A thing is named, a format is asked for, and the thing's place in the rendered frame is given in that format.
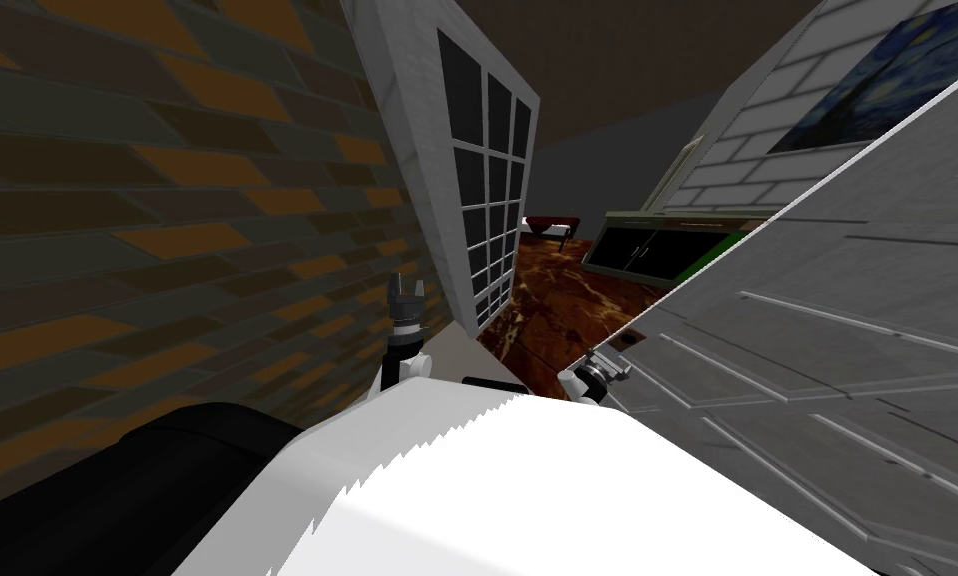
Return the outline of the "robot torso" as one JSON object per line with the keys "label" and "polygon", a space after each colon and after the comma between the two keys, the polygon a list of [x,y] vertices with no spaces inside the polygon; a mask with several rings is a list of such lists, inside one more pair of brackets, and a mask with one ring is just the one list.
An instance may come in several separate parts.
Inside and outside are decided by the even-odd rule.
{"label": "robot torso", "polygon": [[414,377],[309,428],[172,576],[874,576],[623,412]]}

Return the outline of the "white framed window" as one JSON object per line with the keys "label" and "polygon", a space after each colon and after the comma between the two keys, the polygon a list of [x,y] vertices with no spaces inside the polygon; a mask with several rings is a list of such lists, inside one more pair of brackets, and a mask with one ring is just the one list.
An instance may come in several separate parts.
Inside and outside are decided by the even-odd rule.
{"label": "white framed window", "polygon": [[511,297],[540,100],[455,0],[340,0],[453,318]]}

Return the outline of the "dark red small table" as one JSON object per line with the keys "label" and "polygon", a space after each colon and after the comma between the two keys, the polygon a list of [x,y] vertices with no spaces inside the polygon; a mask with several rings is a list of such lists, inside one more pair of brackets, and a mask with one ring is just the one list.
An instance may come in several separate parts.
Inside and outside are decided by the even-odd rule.
{"label": "dark red small table", "polygon": [[521,231],[539,238],[558,239],[558,252],[562,253],[580,222],[577,217],[523,217]]}

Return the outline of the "green dark cabinet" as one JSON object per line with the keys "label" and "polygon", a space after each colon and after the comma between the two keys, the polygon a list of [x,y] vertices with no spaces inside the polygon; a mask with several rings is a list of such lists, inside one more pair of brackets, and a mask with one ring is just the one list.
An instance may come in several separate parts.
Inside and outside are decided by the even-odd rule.
{"label": "green dark cabinet", "polygon": [[775,209],[609,212],[582,269],[673,289],[761,227]]}

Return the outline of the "grey panelled door leaf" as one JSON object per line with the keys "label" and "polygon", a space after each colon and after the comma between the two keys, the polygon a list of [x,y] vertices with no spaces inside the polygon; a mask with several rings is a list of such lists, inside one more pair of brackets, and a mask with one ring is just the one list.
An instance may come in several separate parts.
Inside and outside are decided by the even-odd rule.
{"label": "grey panelled door leaf", "polygon": [[958,576],[958,82],[631,328],[619,408],[886,576]]}

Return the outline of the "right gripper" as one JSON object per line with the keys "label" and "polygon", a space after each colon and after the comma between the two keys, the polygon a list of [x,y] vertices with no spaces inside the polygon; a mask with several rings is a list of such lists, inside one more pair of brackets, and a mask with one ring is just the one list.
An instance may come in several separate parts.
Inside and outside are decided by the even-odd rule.
{"label": "right gripper", "polygon": [[632,371],[630,364],[619,364],[604,355],[599,349],[589,349],[585,354],[585,371],[602,385],[626,380]]}

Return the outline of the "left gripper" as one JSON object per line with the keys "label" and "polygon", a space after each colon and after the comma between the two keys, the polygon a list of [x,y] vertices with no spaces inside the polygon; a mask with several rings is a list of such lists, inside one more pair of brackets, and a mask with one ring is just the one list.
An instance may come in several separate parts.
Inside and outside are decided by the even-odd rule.
{"label": "left gripper", "polygon": [[417,332],[424,313],[425,286],[422,279],[414,285],[413,294],[403,294],[401,274],[392,272],[388,282],[389,317],[394,332]]}

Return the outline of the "blue painting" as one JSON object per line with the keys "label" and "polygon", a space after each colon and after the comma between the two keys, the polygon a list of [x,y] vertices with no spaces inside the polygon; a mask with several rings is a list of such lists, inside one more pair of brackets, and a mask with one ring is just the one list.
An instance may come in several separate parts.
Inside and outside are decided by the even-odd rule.
{"label": "blue painting", "polygon": [[958,2],[904,20],[771,154],[870,141],[958,80]]}

